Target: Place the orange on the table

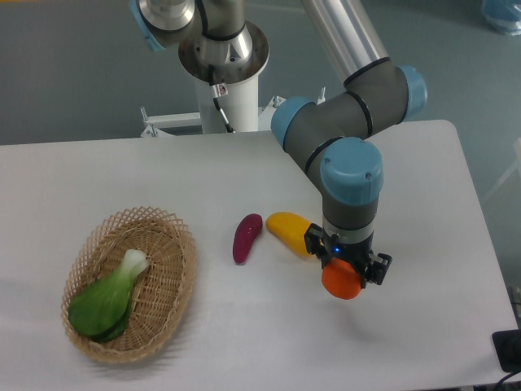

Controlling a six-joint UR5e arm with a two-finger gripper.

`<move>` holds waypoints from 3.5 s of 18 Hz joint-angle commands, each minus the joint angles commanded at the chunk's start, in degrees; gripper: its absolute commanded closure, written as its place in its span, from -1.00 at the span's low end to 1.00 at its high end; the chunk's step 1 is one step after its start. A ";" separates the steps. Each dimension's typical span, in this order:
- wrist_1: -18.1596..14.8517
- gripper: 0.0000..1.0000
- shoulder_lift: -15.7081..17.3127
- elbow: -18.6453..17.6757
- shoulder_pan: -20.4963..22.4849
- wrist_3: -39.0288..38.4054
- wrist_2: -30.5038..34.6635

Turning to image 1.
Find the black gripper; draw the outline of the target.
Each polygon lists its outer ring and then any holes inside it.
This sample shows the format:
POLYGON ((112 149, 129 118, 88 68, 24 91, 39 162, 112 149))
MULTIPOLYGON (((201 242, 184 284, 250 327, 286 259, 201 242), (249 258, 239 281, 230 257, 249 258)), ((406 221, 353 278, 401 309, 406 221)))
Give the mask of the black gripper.
POLYGON ((311 223, 304 233, 304 244, 307 253, 321 262, 323 270, 336 258, 361 272, 361 287, 365 288, 368 283, 381 285, 392 264, 391 255, 372 251, 373 234, 371 230, 363 239, 347 243, 336 233, 329 235, 324 228, 311 223))

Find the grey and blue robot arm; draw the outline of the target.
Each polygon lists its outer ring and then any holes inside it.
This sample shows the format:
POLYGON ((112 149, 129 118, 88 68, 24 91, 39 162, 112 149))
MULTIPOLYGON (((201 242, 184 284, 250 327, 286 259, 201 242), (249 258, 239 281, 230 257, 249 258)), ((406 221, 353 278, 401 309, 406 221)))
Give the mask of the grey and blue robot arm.
MULTIPOLYGON (((264 33, 242 1, 132 1, 130 10, 153 51, 178 48, 195 82, 205 134, 260 129, 258 77, 269 58, 264 33)), ((419 112, 427 101, 422 75, 390 60, 358 1, 306 1, 304 10, 344 85, 324 103, 294 97, 278 104, 270 129, 322 196, 322 224, 302 235, 336 295, 357 284, 381 284, 392 259, 372 239, 383 161, 370 137, 419 112)))

